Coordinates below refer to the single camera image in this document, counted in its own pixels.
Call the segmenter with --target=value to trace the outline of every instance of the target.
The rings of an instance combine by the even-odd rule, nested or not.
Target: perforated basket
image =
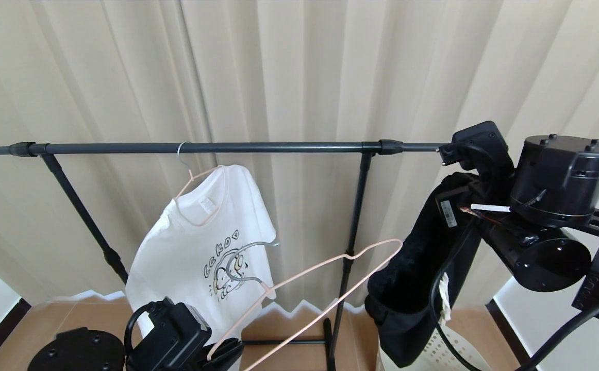
[[[442,327],[444,333],[451,344],[458,352],[479,369],[491,371],[490,366],[485,362],[478,350],[474,348],[469,341],[465,340],[460,334],[448,327]],[[427,342],[423,352],[410,366],[399,368],[396,366],[389,356],[378,347],[377,351],[377,366],[376,371],[467,371],[467,369],[458,362],[455,357],[448,351],[437,331],[432,333],[430,340]]]

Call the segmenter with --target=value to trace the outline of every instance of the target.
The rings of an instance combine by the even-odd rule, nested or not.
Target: curtain fold
[[[0,3],[0,145],[446,142],[485,120],[515,160],[532,134],[599,137],[599,2]],[[344,251],[358,155],[184,159],[252,171],[281,243],[269,250],[276,280]],[[188,176],[175,155],[59,161],[126,267]],[[404,238],[457,170],[434,153],[374,157],[357,251]],[[277,301],[325,306],[340,273],[324,268]],[[36,158],[0,157],[0,277],[32,303],[122,289]],[[460,303],[486,303],[507,277],[481,246]]]

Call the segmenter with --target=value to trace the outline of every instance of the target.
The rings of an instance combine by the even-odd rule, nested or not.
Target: rack leg
[[[359,216],[361,215],[361,205],[363,205],[363,193],[366,188],[366,179],[368,178],[368,170],[371,167],[371,159],[373,158],[373,153],[362,153],[361,154],[361,162],[359,163],[359,181],[357,182],[357,193],[354,199],[354,210],[352,211],[352,223],[350,227],[350,239],[347,242],[347,250],[346,254],[354,255],[354,241],[357,237],[357,229],[359,227]],[[350,271],[352,268],[352,260],[343,259],[343,276],[341,278],[341,285],[339,290],[339,296],[342,296],[347,291],[347,279],[350,277]],[[337,305],[337,315],[334,319],[334,329],[333,331],[327,332],[328,329],[328,319],[324,322],[325,327],[325,341],[326,343],[331,343],[329,347],[329,352],[327,352],[327,369],[332,371],[336,369],[335,360],[334,360],[334,352],[337,346],[337,338],[339,337],[339,327],[341,322],[341,317],[343,315],[343,302],[340,302]]]
[[[121,263],[121,257],[116,251],[109,247],[107,240],[105,240],[97,225],[95,225],[93,218],[91,218],[91,214],[89,214],[85,206],[82,204],[82,200],[80,200],[80,197],[73,189],[71,182],[68,180],[66,174],[63,172],[61,164],[59,164],[57,158],[55,158],[54,155],[47,154],[40,155],[40,157],[43,158],[43,161],[47,165],[47,168],[50,169],[52,174],[54,174],[55,178],[57,178],[59,185],[61,186],[63,191],[66,192],[66,196],[68,196],[68,199],[71,201],[71,204],[73,204],[73,207],[75,207],[77,213],[80,214],[80,218],[82,218],[82,221],[84,221],[85,225],[87,225],[87,228],[89,228],[89,232],[91,232],[91,234],[95,238],[95,241],[102,249],[102,252],[105,256],[105,261],[107,261],[109,266],[114,270],[114,272],[116,272],[116,274],[121,278],[121,280],[125,284],[125,282],[127,282],[128,280],[128,273],[126,272],[123,263]]]

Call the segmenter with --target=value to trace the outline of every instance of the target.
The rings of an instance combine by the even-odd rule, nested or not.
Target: floor
[[[0,371],[24,371],[31,358],[49,343],[56,333],[86,326],[108,331],[122,338],[125,323],[132,314],[125,298],[104,301],[87,298],[79,302],[51,302],[29,310],[24,319],[0,348]],[[270,312],[243,331],[244,340],[271,340],[292,335],[314,318],[310,310],[299,310],[293,319]],[[456,310],[448,323],[483,355],[495,371],[516,369],[519,364],[485,308]],[[321,322],[309,328],[303,339],[320,338]],[[133,344],[141,340],[139,329]],[[273,346],[247,346],[241,368],[252,364]],[[336,349],[337,369],[373,371],[377,360],[377,332],[368,315],[344,312]],[[281,348],[256,370],[319,371],[324,370],[324,345],[288,345]]]

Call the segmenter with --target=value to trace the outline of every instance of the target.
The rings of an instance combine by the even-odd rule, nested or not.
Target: horizontal bar
[[[29,153],[71,155],[91,153],[176,153],[180,143],[33,144]],[[434,152],[442,143],[403,143],[403,152]],[[184,143],[182,153],[379,153],[380,142]],[[11,153],[0,146],[0,155]]]
[[[283,340],[243,340],[244,345],[278,345]],[[289,344],[325,344],[324,339],[316,340],[291,340]]]

